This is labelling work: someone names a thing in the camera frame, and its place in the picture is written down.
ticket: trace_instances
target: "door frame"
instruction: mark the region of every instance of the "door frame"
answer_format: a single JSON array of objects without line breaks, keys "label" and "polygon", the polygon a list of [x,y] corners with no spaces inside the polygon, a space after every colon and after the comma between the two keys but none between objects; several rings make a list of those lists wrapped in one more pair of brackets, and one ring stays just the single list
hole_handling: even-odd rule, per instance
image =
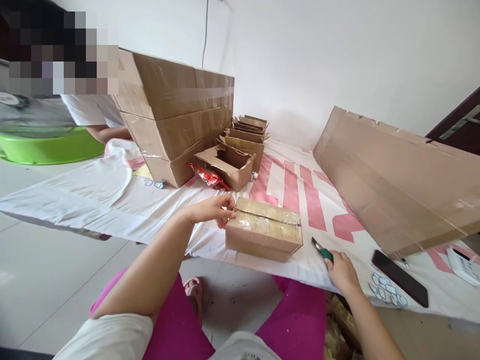
[{"label": "door frame", "polygon": [[467,115],[470,110],[480,104],[480,87],[469,97],[461,102],[451,113],[440,121],[427,135],[426,138],[438,140],[444,133],[452,128],[459,120]]}]

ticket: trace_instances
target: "white t-shirt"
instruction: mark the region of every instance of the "white t-shirt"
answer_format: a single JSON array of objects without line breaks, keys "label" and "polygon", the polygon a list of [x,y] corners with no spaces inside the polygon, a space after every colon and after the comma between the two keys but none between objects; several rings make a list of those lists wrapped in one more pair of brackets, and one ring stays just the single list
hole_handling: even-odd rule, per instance
[{"label": "white t-shirt", "polygon": [[[88,319],[54,357],[66,359],[141,360],[153,332],[152,320],[137,314]],[[210,360],[281,360],[258,336],[237,331]]]},{"label": "white t-shirt", "polygon": [[120,112],[110,95],[60,95],[78,126],[124,125]]}]

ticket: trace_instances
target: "green plastic basin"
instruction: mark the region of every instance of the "green plastic basin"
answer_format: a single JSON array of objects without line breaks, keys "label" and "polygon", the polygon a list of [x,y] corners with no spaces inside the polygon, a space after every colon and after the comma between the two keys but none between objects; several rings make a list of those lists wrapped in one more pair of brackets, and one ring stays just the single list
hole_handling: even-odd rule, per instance
[{"label": "green plastic basin", "polygon": [[0,133],[1,157],[28,165],[57,165],[94,158],[105,151],[84,127],[61,137],[24,138]]}]

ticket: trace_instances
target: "hand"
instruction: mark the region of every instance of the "hand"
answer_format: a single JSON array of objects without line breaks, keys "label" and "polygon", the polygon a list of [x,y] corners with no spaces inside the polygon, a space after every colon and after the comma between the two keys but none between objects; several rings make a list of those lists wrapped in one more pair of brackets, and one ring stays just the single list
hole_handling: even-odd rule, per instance
[{"label": "hand", "polygon": [[324,260],[333,285],[345,298],[358,293],[363,294],[352,260],[344,252],[335,250],[330,252],[333,255],[333,263],[327,258]]},{"label": "hand", "polygon": [[225,229],[229,218],[235,218],[237,213],[233,212],[235,200],[229,193],[213,196],[207,200],[190,205],[185,209],[192,224],[216,220],[220,229]]}]

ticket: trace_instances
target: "foot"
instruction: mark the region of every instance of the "foot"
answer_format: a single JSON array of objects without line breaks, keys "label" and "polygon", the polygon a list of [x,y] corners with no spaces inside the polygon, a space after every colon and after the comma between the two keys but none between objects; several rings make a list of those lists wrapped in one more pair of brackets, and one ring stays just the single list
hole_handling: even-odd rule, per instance
[{"label": "foot", "polygon": [[202,326],[202,297],[203,297],[203,288],[202,283],[198,277],[192,277],[185,284],[183,284],[185,289],[185,294],[188,297],[188,301],[195,311],[198,324]]}]

